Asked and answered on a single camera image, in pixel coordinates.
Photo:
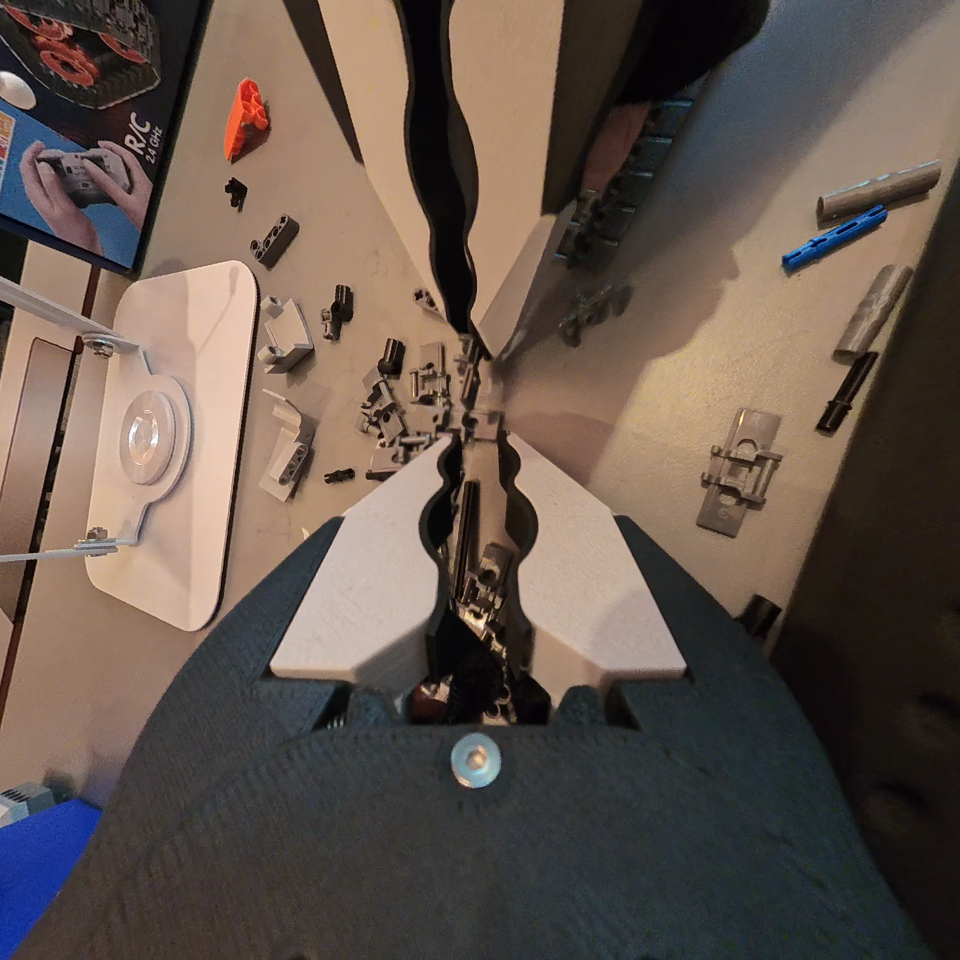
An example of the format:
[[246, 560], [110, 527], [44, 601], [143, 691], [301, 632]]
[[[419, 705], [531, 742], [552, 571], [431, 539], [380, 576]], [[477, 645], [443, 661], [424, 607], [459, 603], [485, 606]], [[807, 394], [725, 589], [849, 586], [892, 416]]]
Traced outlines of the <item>blue plastic bin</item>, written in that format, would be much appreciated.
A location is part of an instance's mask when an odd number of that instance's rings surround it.
[[102, 811], [69, 799], [1, 830], [1, 957], [9, 959], [89, 846]]

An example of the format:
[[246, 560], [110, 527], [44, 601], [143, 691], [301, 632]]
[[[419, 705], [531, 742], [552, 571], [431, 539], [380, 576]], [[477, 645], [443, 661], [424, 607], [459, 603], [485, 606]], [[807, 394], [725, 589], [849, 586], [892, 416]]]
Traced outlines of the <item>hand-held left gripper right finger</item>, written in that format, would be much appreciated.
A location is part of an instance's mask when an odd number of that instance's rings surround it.
[[501, 433], [510, 667], [558, 706], [572, 689], [676, 680], [687, 662], [612, 510], [515, 432]]

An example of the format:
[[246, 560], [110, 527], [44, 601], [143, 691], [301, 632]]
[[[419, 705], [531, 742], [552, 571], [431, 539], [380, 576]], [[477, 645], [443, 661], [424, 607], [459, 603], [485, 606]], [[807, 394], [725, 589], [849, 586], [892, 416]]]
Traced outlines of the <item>grey tube connector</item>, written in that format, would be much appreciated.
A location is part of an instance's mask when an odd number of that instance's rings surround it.
[[876, 206], [887, 207], [925, 196], [938, 185], [942, 170], [942, 159], [936, 158], [822, 194], [816, 204], [817, 224], [826, 225]]

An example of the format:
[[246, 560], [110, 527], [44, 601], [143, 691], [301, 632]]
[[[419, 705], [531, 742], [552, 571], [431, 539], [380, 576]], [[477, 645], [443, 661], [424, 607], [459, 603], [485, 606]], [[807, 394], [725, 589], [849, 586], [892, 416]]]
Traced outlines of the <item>white rounded tray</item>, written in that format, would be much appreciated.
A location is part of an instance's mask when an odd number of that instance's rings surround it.
[[[186, 632], [210, 622], [222, 594], [258, 304], [253, 273], [227, 261], [133, 283], [113, 322], [142, 347], [153, 374], [185, 391], [193, 432], [183, 473], [150, 506], [138, 545], [87, 558], [85, 569], [95, 589]], [[123, 414], [109, 361], [103, 399], [116, 424]], [[118, 496], [133, 485], [119, 477], [115, 452], [107, 470], [107, 446], [115, 442], [100, 424], [88, 527], [119, 537]]]

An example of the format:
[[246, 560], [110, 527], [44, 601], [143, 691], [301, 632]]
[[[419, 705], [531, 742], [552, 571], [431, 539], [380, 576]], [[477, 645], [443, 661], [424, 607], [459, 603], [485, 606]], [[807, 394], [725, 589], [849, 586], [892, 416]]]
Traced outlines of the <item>black square connector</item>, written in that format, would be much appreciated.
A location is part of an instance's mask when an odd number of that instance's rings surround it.
[[782, 613], [781, 606], [755, 593], [735, 619], [751, 639], [762, 643], [768, 639]]

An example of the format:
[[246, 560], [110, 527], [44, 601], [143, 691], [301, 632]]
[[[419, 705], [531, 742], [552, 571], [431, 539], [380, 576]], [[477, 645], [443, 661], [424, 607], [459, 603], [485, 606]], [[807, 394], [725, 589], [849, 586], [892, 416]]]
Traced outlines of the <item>pale blue book stand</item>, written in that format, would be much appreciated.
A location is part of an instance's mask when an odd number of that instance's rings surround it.
[[124, 512], [119, 536], [94, 526], [71, 547], [2, 555], [1, 563], [100, 557], [137, 546], [150, 507], [173, 491], [186, 467], [193, 424], [185, 390], [176, 379], [151, 372], [141, 345], [101, 323], [6, 278], [1, 279], [1, 292], [3, 302], [78, 334], [90, 353], [106, 359], [109, 371], [117, 372], [123, 416], [113, 423], [111, 402], [103, 400], [101, 427], [107, 442], [115, 443], [106, 447], [105, 462], [111, 471], [115, 452], [119, 477], [132, 485], [130, 493], [118, 495]]

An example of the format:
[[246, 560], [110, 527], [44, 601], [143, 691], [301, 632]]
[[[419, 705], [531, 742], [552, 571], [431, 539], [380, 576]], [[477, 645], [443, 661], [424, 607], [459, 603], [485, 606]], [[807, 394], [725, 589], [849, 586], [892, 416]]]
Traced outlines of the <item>pale curved panel with pins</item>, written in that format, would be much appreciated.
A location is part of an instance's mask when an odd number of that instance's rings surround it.
[[267, 341], [257, 357], [266, 373], [287, 374], [315, 349], [305, 316], [294, 299], [274, 295], [261, 300], [259, 312]]

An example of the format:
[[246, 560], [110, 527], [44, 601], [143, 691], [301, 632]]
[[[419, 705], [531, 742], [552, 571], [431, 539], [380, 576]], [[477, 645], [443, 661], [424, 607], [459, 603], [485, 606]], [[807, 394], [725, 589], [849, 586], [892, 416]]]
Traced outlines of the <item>grey plate with clips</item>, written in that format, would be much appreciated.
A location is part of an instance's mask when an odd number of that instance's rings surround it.
[[698, 527], [736, 538], [750, 510], [761, 509], [783, 456], [774, 451], [778, 414], [740, 408], [723, 444], [714, 445], [706, 471]]

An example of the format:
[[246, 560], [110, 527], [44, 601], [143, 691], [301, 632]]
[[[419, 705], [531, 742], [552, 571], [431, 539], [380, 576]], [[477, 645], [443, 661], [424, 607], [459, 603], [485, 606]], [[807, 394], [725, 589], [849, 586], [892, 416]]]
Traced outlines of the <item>grey forked connector piece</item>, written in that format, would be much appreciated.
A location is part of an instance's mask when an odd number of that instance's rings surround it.
[[627, 283], [606, 284], [575, 294], [572, 306], [559, 324], [562, 342], [570, 348], [579, 347], [585, 330], [622, 316], [630, 305], [632, 294], [633, 286]]

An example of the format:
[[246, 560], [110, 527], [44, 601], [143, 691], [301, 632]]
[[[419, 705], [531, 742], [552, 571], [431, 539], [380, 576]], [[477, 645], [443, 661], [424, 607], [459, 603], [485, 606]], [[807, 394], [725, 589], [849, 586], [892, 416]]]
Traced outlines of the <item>pile of grey clip plates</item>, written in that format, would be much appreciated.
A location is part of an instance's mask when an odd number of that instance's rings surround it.
[[[494, 442], [503, 426], [500, 411], [475, 406], [480, 386], [479, 364], [481, 345], [470, 335], [460, 337], [461, 352], [454, 358], [458, 386], [451, 386], [446, 348], [441, 342], [428, 342], [419, 351], [417, 363], [410, 368], [410, 400], [403, 406], [392, 382], [398, 378], [381, 377], [378, 366], [364, 379], [366, 400], [361, 404], [357, 428], [364, 433], [377, 433], [366, 479], [383, 482], [396, 475], [421, 453], [447, 435], [458, 435], [468, 446], [477, 442]], [[453, 550], [446, 544], [436, 547], [438, 557], [446, 559], [445, 607], [438, 627], [428, 631], [427, 662], [432, 673], [444, 666], [448, 670], [459, 662], [470, 643], [466, 631], [480, 641], [496, 637], [497, 618], [503, 604], [503, 581], [507, 570], [508, 551], [497, 544], [489, 546], [496, 560], [479, 559], [475, 546], [479, 534], [481, 486], [476, 529], [471, 544], [469, 569], [461, 602], [452, 597], [452, 562], [455, 549], [457, 511], [466, 474], [461, 473], [451, 489], [448, 507], [433, 519], [435, 531], [453, 537]]]

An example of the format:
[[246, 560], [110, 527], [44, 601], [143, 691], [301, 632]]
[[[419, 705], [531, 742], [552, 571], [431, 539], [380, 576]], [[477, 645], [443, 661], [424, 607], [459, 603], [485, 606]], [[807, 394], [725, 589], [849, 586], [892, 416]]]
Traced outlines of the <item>grey tube with black axle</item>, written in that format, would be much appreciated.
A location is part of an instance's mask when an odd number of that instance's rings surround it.
[[911, 281], [910, 266], [886, 265], [880, 269], [859, 302], [833, 351], [833, 358], [846, 366], [846, 376], [821, 415], [816, 430], [834, 435], [853, 408], [879, 354], [870, 350]]

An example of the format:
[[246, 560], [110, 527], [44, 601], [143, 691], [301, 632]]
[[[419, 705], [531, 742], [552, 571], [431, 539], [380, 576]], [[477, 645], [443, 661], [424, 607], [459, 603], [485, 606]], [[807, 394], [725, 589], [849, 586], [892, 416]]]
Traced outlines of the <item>pale grey angled panel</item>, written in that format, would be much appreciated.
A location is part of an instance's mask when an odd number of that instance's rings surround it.
[[279, 502], [286, 502], [299, 483], [314, 428], [299, 408], [280, 393], [267, 388], [262, 393], [272, 399], [272, 415], [280, 422], [280, 432], [259, 487]]

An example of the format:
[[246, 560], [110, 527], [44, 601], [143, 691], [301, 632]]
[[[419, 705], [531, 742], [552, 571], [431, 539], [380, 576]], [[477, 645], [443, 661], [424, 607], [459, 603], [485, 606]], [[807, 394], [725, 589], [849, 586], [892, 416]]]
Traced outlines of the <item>toy set cardboard box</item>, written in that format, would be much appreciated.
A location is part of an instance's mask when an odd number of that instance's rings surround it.
[[4, 230], [140, 267], [210, 6], [1, 3]]

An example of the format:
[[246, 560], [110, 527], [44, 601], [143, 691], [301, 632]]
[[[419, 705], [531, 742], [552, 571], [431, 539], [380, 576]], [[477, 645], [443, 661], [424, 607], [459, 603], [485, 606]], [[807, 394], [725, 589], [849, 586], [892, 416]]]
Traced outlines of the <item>blue plastic pin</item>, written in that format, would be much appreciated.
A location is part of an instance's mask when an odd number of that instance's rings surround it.
[[877, 204], [784, 254], [781, 257], [782, 269], [787, 274], [805, 269], [872, 233], [886, 222], [888, 216], [888, 208]]

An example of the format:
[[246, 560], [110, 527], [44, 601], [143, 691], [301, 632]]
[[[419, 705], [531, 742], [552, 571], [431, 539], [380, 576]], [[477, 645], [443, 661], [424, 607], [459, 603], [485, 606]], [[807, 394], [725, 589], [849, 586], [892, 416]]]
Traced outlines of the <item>grey clip plate assembly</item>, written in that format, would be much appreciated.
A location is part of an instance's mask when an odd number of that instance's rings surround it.
[[697, 94], [684, 90], [654, 102], [638, 138], [603, 193], [583, 191], [554, 258], [569, 269], [605, 269], [647, 200]]

